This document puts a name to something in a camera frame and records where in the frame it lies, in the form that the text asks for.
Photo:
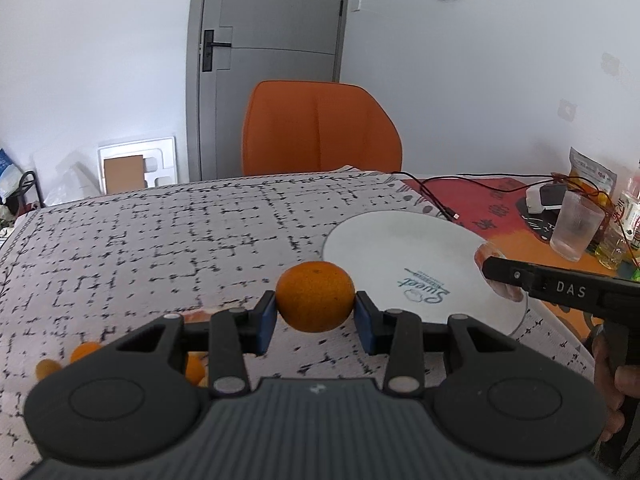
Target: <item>glass jar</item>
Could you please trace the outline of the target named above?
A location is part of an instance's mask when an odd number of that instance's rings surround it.
[[[617,270],[627,250],[625,235],[622,234],[618,224],[612,220],[596,249],[595,256],[602,266]]]

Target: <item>plate logo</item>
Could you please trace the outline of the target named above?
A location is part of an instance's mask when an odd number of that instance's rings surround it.
[[[415,303],[441,303],[449,291],[444,284],[425,274],[421,270],[404,268],[410,277],[398,281],[398,287],[402,289],[405,298]]]

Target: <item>screw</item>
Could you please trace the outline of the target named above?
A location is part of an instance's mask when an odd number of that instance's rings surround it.
[[[244,390],[244,386],[244,381],[235,376],[220,377],[213,383],[213,389],[223,395],[237,394]]]
[[[413,377],[400,375],[389,379],[387,386],[397,394],[410,394],[420,388],[420,383]]]

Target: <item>door frame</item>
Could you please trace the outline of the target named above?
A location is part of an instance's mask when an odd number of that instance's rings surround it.
[[[346,26],[348,0],[342,0],[342,12],[338,17],[338,35],[334,57],[334,78],[340,79],[340,64],[342,62],[342,44],[344,43],[344,29]],[[189,7],[189,21],[187,25],[187,53],[185,78],[185,112],[187,161],[189,165],[189,180],[202,180],[202,160],[200,154],[200,63],[202,54],[202,19],[204,0],[191,0]]]

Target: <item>orange chair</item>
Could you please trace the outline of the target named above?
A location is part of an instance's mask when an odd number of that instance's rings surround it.
[[[263,81],[249,98],[242,131],[245,175],[398,171],[402,144],[378,102],[340,83]]]

